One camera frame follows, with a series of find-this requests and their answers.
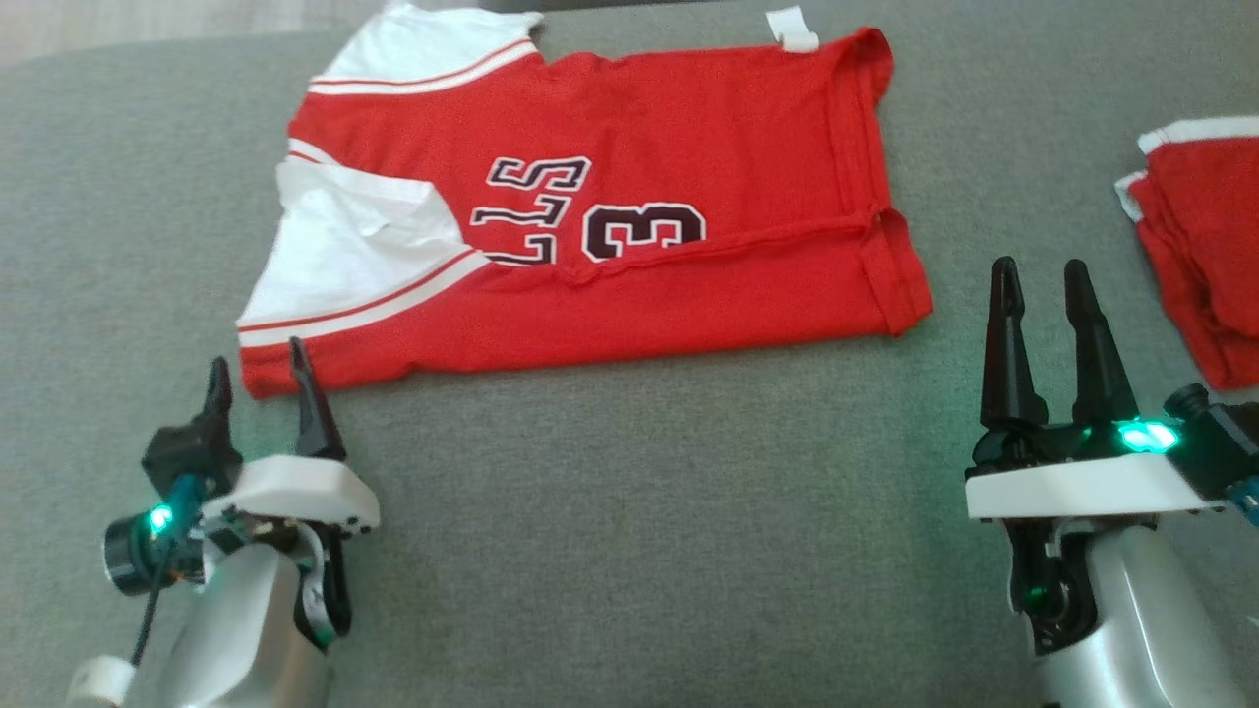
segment black cable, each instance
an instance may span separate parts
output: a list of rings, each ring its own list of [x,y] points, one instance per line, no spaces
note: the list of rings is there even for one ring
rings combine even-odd
[[[140,622],[140,636],[136,637],[136,648],[131,651],[131,665],[140,666],[140,659],[145,655],[145,645],[149,644],[149,632],[154,627],[154,615],[157,614],[157,593],[161,592],[166,572],[170,569],[170,557],[175,554],[175,544],[166,539],[162,549],[161,562],[154,574],[152,588],[149,590],[149,602],[145,603],[145,619]]]

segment folded red cloth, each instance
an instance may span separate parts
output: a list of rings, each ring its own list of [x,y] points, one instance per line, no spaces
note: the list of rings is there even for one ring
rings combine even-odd
[[[1180,121],[1138,145],[1148,170],[1115,189],[1163,307],[1212,387],[1259,384],[1259,117]]]

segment red stripe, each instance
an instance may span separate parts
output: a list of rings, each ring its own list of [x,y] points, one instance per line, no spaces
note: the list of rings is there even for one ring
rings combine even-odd
[[[393,300],[395,297],[405,295],[405,294],[410,292],[412,290],[415,290],[417,287],[419,287],[419,286],[424,285],[426,282],[433,280],[434,277],[442,275],[443,271],[446,271],[447,268],[449,268],[454,263],[458,263],[463,258],[467,258],[472,253],[476,253],[476,249],[470,248],[470,249],[465,251],[463,253],[460,253],[457,257],[447,261],[446,263],[442,263],[442,266],[439,268],[437,268],[436,271],[428,273],[423,278],[421,278],[421,280],[418,280],[418,281],[408,285],[407,287],[403,287],[402,290],[390,292],[389,295],[385,295],[384,297],[380,297],[379,300],[373,300],[371,302],[368,302],[366,305],[359,305],[358,307],[353,307],[350,310],[344,310],[341,312],[332,312],[331,315],[319,315],[317,317],[305,317],[305,319],[301,319],[301,320],[286,320],[286,321],[282,321],[282,323],[267,323],[264,325],[249,325],[249,326],[237,328],[237,330],[238,331],[258,331],[258,330],[264,330],[264,329],[293,328],[293,326],[297,326],[297,325],[307,325],[310,323],[320,323],[320,321],[324,321],[324,320],[335,320],[336,317],[344,317],[346,315],[355,315],[355,314],[359,314],[359,312],[361,312],[364,310],[370,310],[371,307],[375,307],[375,306],[381,305],[384,302],[388,302],[388,301],[390,301],[390,300]]]
[[[462,69],[458,69],[458,71],[454,71],[454,72],[451,72],[451,73],[446,73],[446,74],[441,74],[441,76],[436,76],[436,77],[431,77],[431,78],[419,79],[419,81],[379,81],[379,79],[366,79],[366,78],[347,78],[347,79],[335,79],[335,81],[334,79],[315,79],[315,81],[311,82],[311,84],[312,86],[313,84],[319,84],[319,86],[336,86],[336,84],[342,84],[342,83],[375,83],[375,84],[385,84],[385,86],[418,86],[418,84],[424,84],[424,83],[433,83],[433,82],[437,82],[437,81],[443,81],[443,79],[447,79],[447,78],[451,78],[451,77],[456,77],[456,76],[462,74],[462,73],[467,73],[467,72],[470,72],[470,71],[480,67],[481,64],[485,64],[490,59],[494,59],[499,54],[502,54],[504,52],[507,52],[510,49],[515,49],[516,47],[520,47],[521,44],[530,44],[530,43],[531,43],[530,39],[521,39],[519,42],[512,42],[511,44],[509,44],[506,47],[502,47],[501,49],[495,49],[494,52],[486,54],[481,59],[477,59],[476,63],[470,64],[467,67],[463,67]]]

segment table surface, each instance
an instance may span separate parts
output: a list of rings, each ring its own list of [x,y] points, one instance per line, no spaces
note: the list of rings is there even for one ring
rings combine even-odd
[[[546,57],[759,44],[743,0],[558,13]],[[358,616],[331,704],[1032,705],[1006,542],[971,523],[992,261],[1027,296],[1036,384],[1065,417],[1061,268],[1085,260],[1142,411],[1199,379],[1112,183],[1136,136],[1254,112],[1255,3],[823,0],[823,38],[881,28],[893,194],[937,311],[857,339],[336,393],[384,527],[349,545]],[[0,73],[0,683],[58,704],[130,648],[141,602],[98,534],[154,503],[152,431],[199,404],[279,207],[305,81],[345,33],[120,47]],[[288,448],[292,401],[239,396],[247,457]],[[1259,534],[1165,523],[1250,693]],[[162,596],[149,705],[193,593]]]

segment white tag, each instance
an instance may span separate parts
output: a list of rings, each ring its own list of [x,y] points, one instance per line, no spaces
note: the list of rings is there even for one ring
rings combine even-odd
[[[817,52],[822,45],[817,34],[808,31],[799,5],[765,13],[765,19],[769,20],[769,31],[774,33],[774,39],[782,44],[784,52],[808,54]]]
[[[122,705],[135,675],[136,668],[117,656],[88,659],[74,670],[65,705]]]

